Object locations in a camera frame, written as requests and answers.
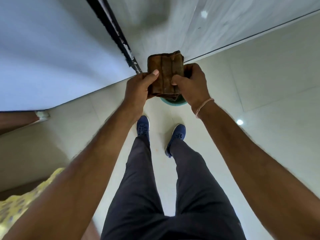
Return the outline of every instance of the person's right hand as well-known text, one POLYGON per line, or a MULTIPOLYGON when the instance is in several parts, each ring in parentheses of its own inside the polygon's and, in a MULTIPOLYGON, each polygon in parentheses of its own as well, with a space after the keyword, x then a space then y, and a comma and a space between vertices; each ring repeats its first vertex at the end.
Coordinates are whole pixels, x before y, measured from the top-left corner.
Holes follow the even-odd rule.
POLYGON ((190 104, 193 113, 210 98, 205 74, 196 63, 184 65, 184 75, 190 79, 174 75, 171 84, 178 85, 183 98, 190 104))

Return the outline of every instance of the shoe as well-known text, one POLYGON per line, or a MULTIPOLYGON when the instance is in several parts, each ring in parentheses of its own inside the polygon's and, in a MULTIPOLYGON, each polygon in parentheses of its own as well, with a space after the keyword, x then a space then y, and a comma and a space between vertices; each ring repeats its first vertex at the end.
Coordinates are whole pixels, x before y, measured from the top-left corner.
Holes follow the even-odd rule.
POLYGON ((184 124, 178 124, 173 132, 172 132, 172 137, 168 143, 168 145, 165 148, 165 154, 170 158, 172 157, 171 153, 170 153, 170 145, 171 143, 174 141, 174 139, 180 139, 183 140, 186 137, 186 127, 184 126, 184 124))
POLYGON ((140 117, 140 119, 138 119, 137 121, 137 134, 138 136, 141 135, 146 135, 146 137, 148 138, 148 141, 150 141, 149 139, 149 118, 146 117, 145 115, 142 115, 140 117))

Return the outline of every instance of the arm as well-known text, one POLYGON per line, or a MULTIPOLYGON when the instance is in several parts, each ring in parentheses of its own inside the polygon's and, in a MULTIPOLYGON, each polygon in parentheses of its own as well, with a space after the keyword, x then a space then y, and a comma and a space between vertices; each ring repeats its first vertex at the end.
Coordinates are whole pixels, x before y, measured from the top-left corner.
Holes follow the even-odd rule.
MULTIPOLYGON (((197 64, 185 66, 190 79, 173 77, 195 113, 210 98, 197 64)), ((214 101, 198 117, 263 226, 275 239, 320 239, 320 200, 242 131, 214 101)))
POLYGON ((139 119, 148 86, 158 78, 138 74, 127 82, 125 98, 86 148, 17 220, 6 239, 81 239, 108 185, 132 125, 139 119))

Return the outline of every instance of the leg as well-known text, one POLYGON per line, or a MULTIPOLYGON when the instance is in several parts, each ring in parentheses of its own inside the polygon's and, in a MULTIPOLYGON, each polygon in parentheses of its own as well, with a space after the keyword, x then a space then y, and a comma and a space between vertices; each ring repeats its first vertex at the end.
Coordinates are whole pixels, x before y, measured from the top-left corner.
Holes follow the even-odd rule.
POLYGON ((146 239, 164 234, 164 216, 156 189, 150 143, 134 140, 126 170, 103 226, 101 239, 146 239))
POLYGON ((175 231, 199 238, 245 239, 234 209, 202 156, 183 140, 174 139, 170 153, 177 164, 175 231))

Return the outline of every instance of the yellow cloth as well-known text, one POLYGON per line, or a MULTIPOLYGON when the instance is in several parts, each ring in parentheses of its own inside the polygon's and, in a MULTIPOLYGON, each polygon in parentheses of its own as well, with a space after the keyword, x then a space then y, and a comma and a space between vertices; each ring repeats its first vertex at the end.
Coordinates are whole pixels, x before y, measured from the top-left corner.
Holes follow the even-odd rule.
POLYGON ((58 168, 55 170, 48 180, 39 184, 31 192, 25 193, 21 196, 13 195, 5 201, 0 201, 0 239, 3 238, 19 217, 25 213, 31 202, 36 199, 63 170, 64 168, 58 168))

